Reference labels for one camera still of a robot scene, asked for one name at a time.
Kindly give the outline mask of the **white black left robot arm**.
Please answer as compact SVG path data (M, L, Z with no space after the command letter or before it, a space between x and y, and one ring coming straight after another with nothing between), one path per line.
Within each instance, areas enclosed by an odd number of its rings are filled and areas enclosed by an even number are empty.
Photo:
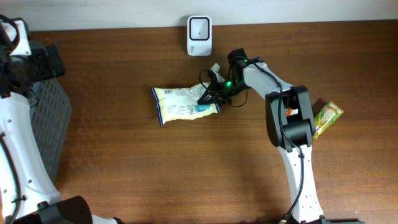
M92 214L81 196L62 199L40 156L25 96L1 94L1 204L5 223L120 223Z

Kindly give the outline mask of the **small orange tissue pack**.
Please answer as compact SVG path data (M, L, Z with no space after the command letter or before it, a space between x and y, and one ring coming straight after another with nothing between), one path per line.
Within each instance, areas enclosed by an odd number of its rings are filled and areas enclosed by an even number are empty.
M293 116L299 113L298 109L289 108L285 110L286 117Z

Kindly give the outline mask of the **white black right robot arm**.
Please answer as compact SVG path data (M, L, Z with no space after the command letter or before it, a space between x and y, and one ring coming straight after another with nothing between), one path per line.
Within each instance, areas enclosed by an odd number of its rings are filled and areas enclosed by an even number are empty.
M211 69L210 78L198 104L232 104L232 98L253 89L266 106L267 134L279 150L289 183L291 206L281 223L325 223L317 197L312 169L312 142L315 122L305 86L294 86L273 73L260 57L248 58L244 49L228 54L228 77L222 80Z

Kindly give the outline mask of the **yellow snack bag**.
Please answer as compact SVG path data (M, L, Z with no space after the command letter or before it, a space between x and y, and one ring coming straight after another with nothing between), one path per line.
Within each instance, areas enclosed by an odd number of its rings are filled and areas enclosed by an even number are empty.
M217 103L199 105L197 101L205 93L201 84L190 88L152 88L159 124L178 119L194 120L213 113L221 113Z

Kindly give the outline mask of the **green tea carton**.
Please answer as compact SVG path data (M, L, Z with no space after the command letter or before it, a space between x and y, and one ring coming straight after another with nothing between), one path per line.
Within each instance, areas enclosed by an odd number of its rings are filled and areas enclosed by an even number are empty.
M333 101L327 103L314 118L315 134L313 138L317 139L319 135L326 131L343 113L344 110Z

